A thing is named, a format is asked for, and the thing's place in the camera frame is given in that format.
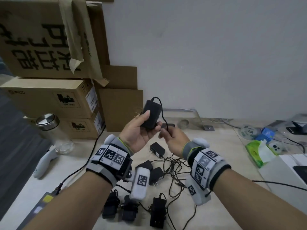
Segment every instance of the hand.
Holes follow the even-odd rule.
[[[164,138],[171,153],[178,157],[182,157],[182,149],[190,139],[178,127],[169,127],[169,131],[161,129],[159,138]]]
[[[146,131],[145,128],[140,127],[150,116],[150,111],[146,111],[144,114],[135,117],[124,127],[119,134],[120,139],[130,147],[130,149],[136,153],[140,151],[148,140],[153,138],[155,134],[160,131],[162,122],[157,122],[155,129]]]

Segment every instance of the wall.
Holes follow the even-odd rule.
[[[201,117],[307,112],[307,0],[103,4],[112,65],[138,67],[144,102]]]

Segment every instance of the round plastic container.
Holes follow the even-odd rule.
[[[59,127],[59,118],[54,114],[45,114],[36,120],[36,126],[50,139],[59,154],[70,153],[75,144]]]

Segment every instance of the gray carpet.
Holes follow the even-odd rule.
[[[0,220],[50,147],[23,116],[0,89]]]

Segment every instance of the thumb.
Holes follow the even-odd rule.
[[[159,134],[159,138],[162,138],[162,137],[165,139],[166,142],[168,142],[170,139],[172,139],[169,132],[167,130],[165,130],[164,128],[161,129],[161,132]]]
[[[140,115],[133,121],[133,127],[139,127],[141,126],[146,120],[149,119],[150,116],[150,110],[147,110],[144,114]]]

